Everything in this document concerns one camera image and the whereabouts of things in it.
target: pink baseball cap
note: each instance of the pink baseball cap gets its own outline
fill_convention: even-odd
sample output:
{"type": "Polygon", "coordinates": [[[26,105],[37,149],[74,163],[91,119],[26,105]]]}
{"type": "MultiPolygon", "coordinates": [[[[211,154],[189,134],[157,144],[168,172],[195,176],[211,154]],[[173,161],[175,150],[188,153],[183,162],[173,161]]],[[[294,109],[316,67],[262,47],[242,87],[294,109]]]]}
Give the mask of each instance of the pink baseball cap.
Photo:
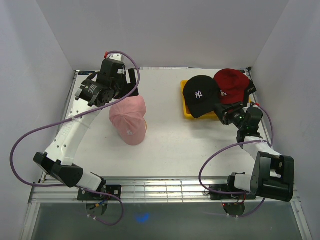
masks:
{"type": "Polygon", "coordinates": [[[127,97],[110,108],[109,119],[126,144],[138,145],[145,139],[146,112],[145,100],[140,95],[127,97]]]}

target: red baseball cap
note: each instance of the red baseball cap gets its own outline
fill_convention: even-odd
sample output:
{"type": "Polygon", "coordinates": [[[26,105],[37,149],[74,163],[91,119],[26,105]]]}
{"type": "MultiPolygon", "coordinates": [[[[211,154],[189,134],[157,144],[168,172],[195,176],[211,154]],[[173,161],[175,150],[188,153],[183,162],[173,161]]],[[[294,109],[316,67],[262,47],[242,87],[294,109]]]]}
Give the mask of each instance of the red baseball cap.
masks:
{"type": "Polygon", "coordinates": [[[246,104],[249,94],[257,91],[253,82],[239,70],[222,69],[214,75],[214,80],[220,88],[219,99],[222,104],[246,104]]]}

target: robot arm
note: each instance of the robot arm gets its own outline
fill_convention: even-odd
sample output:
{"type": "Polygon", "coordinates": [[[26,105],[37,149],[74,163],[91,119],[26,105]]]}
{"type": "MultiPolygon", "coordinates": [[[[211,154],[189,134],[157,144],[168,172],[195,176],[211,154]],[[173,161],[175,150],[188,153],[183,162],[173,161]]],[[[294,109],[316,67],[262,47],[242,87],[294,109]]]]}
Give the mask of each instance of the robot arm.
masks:
{"type": "Polygon", "coordinates": [[[83,137],[101,110],[77,118],[74,116],[104,106],[112,99],[119,99],[128,94],[136,84],[135,78],[132,79],[132,77],[135,77],[134,71],[130,74],[131,83],[127,83],[125,64],[122,62],[121,54],[114,54],[104,59],[100,72],[90,75],[83,81],[75,94],[75,101],[67,116],[67,118],[73,118],[73,121],[62,126],[44,153],[36,153],[34,162],[47,174],[69,188],[78,186],[100,192],[106,181],[73,162],[83,137]]]}
{"type": "Polygon", "coordinates": [[[289,202],[294,193],[295,161],[290,156],[274,151],[258,133],[262,111],[254,104],[243,110],[243,104],[218,105],[215,110],[224,125],[234,124],[238,128],[237,142],[261,141],[244,144],[243,150],[255,160],[252,174],[232,173],[228,178],[228,189],[243,190],[253,195],[289,202]]]}

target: black cap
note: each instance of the black cap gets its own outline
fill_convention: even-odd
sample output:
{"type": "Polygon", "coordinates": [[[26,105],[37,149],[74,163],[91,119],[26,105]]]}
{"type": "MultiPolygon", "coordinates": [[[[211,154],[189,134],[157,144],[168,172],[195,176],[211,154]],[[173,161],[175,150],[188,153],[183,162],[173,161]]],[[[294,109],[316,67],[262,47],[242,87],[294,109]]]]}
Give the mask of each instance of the black cap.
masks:
{"type": "Polygon", "coordinates": [[[212,112],[219,104],[219,86],[216,81],[204,75],[194,76],[186,82],[183,96],[192,117],[195,119],[212,112]]]}

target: metal grate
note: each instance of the metal grate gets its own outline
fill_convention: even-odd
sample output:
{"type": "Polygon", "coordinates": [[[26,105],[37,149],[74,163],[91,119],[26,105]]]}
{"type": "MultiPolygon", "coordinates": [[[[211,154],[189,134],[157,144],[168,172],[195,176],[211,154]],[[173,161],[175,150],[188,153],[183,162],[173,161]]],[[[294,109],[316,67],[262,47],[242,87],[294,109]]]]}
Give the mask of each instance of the metal grate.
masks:
{"type": "MultiPolygon", "coordinates": [[[[46,184],[58,183],[57,180],[46,176],[46,184]]],[[[206,186],[210,184],[226,184],[226,178],[206,178],[206,186]]],[[[183,179],[143,179],[143,178],[107,178],[107,184],[122,185],[121,200],[124,203],[208,203],[210,196],[204,194],[204,188],[196,178],[183,179]]],[[[31,203],[81,203],[77,200],[78,189],[68,187],[35,187],[30,196],[31,203]]],[[[297,200],[295,190],[293,201],[297,200]]]]}

